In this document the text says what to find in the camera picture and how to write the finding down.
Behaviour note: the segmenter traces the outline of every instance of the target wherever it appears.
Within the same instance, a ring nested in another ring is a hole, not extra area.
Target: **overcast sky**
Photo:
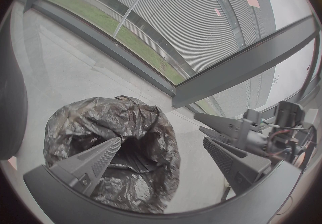
[[[275,17],[276,30],[311,14],[307,0],[270,1]],[[278,77],[278,80],[272,85],[266,105],[257,108],[257,110],[270,107],[301,88],[308,73],[307,68],[312,60],[313,48],[314,41],[276,66],[274,77]]]

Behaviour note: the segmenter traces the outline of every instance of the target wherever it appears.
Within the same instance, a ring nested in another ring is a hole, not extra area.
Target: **gray building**
[[[258,0],[260,8],[250,6],[247,0],[84,1],[118,22],[136,3],[123,25],[183,79],[276,30],[269,0]],[[118,39],[116,33],[110,35]],[[162,73],[162,66],[154,67]],[[269,69],[205,101],[216,114],[226,117],[262,106],[268,98],[274,72],[275,68]]]

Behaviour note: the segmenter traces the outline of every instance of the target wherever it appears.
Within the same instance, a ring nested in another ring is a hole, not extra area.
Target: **gray concrete floor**
[[[220,202],[223,175],[203,148],[201,123],[186,108],[171,107],[171,97],[132,73],[103,52],[31,9],[22,14],[15,3],[11,37],[28,95],[28,118],[17,170],[2,167],[24,203],[45,223],[51,223],[23,182],[22,175],[44,164],[43,143],[49,117],[63,105],[90,97],[136,97],[157,105],[173,125],[179,153],[180,183],[165,213],[195,210]]]

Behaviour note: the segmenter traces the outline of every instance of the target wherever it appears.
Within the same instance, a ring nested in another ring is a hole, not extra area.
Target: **corrugated metal facade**
[[[130,7],[135,0],[118,1]],[[229,1],[238,18],[245,43],[249,45],[256,41],[256,33],[247,1]],[[258,2],[261,8],[254,10],[260,33],[264,36],[275,30],[275,21],[269,0]],[[95,6],[101,8],[99,3],[95,2]],[[215,9],[219,10],[221,16],[217,15]],[[140,0],[133,11],[158,31],[196,72],[238,50],[234,34],[217,0]],[[114,11],[105,9],[105,12],[118,21],[121,19]],[[125,21],[124,25],[182,73],[179,65],[145,33],[129,21]],[[275,68],[269,69],[214,95],[215,100],[209,101],[216,101],[217,111],[223,112],[227,117],[237,116],[247,108],[264,105],[271,89],[274,72]]]

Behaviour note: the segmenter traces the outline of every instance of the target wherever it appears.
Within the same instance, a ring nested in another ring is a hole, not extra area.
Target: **black trash bag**
[[[179,184],[180,156],[173,128],[157,106],[118,96],[60,108],[46,125],[46,166],[114,137],[121,137],[122,146],[91,198],[120,209],[163,213]]]

